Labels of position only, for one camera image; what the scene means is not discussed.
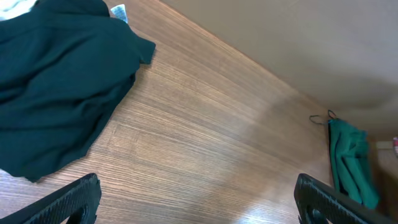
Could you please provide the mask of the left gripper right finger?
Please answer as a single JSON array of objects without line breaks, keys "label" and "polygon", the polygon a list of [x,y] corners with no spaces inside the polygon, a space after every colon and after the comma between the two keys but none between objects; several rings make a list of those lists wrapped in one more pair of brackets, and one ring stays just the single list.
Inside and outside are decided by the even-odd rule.
[{"label": "left gripper right finger", "polygon": [[298,175],[294,199],[301,224],[392,224],[391,219],[360,205],[308,174]]}]

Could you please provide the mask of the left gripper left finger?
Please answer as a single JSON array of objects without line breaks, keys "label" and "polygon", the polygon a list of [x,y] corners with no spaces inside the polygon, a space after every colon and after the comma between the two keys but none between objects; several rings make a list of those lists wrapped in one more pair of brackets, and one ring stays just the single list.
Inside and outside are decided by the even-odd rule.
[{"label": "left gripper left finger", "polygon": [[100,200],[100,180],[90,173],[2,218],[1,224],[94,224]]}]

